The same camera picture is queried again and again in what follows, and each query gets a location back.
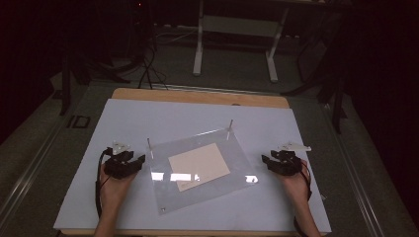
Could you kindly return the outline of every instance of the white table surface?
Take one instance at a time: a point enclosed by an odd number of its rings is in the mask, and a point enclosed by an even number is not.
[[[98,160],[113,140],[129,144],[134,157],[138,157],[147,152],[147,138],[158,144],[191,137],[227,128],[232,119],[235,135],[255,169],[258,184],[159,215],[146,161],[131,185],[117,229],[221,231],[225,235],[229,231],[294,231],[291,204],[281,183],[261,160],[261,154],[269,155],[270,150],[278,150],[286,142],[303,144],[291,109],[115,99],[106,103],[53,227],[95,229]],[[305,152],[296,155],[307,160]],[[310,208],[320,232],[329,233],[329,221],[312,172],[311,175]]]

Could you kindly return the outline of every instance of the electronic device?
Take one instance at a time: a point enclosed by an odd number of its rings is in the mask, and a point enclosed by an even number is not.
[[[141,170],[142,164],[145,162],[145,155],[130,161],[133,157],[133,151],[123,151],[117,155],[109,154],[109,151],[107,153],[111,158],[105,162],[105,174],[119,180]]]
[[[271,156],[276,160],[271,160],[268,156],[262,155],[262,161],[268,166],[270,171],[283,176],[292,176],[301,172],[301,159],[295,156],[293,151],[271,150]]]

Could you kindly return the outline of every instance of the hand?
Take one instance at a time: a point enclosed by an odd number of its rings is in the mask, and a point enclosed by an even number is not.
[[[136,174],[118,180],[105,174],[105,165],[101,166],[101,202],[104,211],[119,210]]]
[[[302,173],[305,174],[309,180],[310,177],[308,176],[308,170],[306,168],[307,162],[304,160],[301,160],[301,162],[303,164]],[[296,173],[293,176],[282,176],[277,173],[274,174],[283,183],[287,195],[294,205],[307,203],[308,187],[301,173]]]

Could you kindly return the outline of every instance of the sheet of paper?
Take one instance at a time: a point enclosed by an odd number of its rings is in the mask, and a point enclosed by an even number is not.
[[[215,143],[169,157],[169,162],[180,192],[230,173]]]

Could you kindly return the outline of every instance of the wire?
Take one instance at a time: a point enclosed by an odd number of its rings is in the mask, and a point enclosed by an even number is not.
[[[173,42],[173,41],[176,41],[176,40],[180,40],[181,38],[185,38],[185,37],[187,37],[187,36],[190,36],[191,34],[195,33],[196,31],[197,31],[197,30],[194,30],[194,31],[192,31],[192,32],[190,32],[190,33],[184,34],[184,35],[179,36],[179,37],[177,37],[177,38],[170,39],[170,40],[167,40],[167,41],[164,41],[164,42],[159,42],[159,44],[167,44],[167,43],[169,43],[169,42]]]
[[[156,37],[159,38],[159,37],[162,37],[162,36],[180,36],[180,35],[184,35],[184,34],[185,33],[180,33],[180,32],[178,32],[178,33],[175,33],[175,32],[172,32],[172,33],[160,33],[160,34],[156,35]]]
[[[307,169],[308,179],[311,179],[311,173],[310,173],[310,170],[308,170],[308,167],[302,162],[301,162],[301,165],[303,165],[305,167],[305,169]]]
[[[157,79],[158,79],[158,81],[161,83],[161,84],[163,84],[164,85],[164,87],[166,88],[166,90],[169,90],[169,88],[167,88],[167,85],[166,85],[166,83],[165,83],[165,81],[166,81],[166,79],[167,79],[167,76],[164,74],[164,73],[162,73],[162,72],[158,72],[151,64],[149,64],[149,67],[151,68],[151,70],[154,72],[154,75],[156,75],[156,77],[157,77]],[[160,73],[160,74],[162,74],[162,76],[164,76],[164,79],[162,80],[161,78],[160,78],[160,76],[157,74],[157,73]]]
[[[95,183],[95,204],[96,204],[96,210],[98,211],[99,217],[102,215],[102,205],[101,205],[101,165],[102,160],[106,154],[107,151],[109,151],[110,148],[104,150],[102,152],[101,157],[99,158],[98,162],[98,173],[96,176],[96,183]]]
[[[105,182],[101,185],[100,189],[104,186],[104,184],[105,184],[106,182],[108,182],[109,178],[111,178],[111,176],[108,176],[108,178],[105,180]]]
[[[150,81],[150,74],[149,74],[149,72],[148,72],[148,68],[151,66],[151,63],[153,63],[153,61],[154,61],[154,50],[150,47],[150,46],[146,46],[148,49],[150,49],[151,50],[151,52],[152,52],[152,56],[151,56],[151,60],[150,60],[150,62],[148,63],[148,65],[145,63],[145,60],[146,60],[146,58],[144,57],[144,65],[146,65],[145,66],[145,71],[142,73],[142,75],[141,75],[141,78],[139,79],[139,83],[138,83],[138,89],[141,89],[141,84],[142,84],[142,80],[144,79],[144,77],[145,77],[145,75],[147,75],[147,79],[148,79],[148,84],[150,85],[150,89],[152,90],[153,89],[153,86],[151,85],[151,81]]]

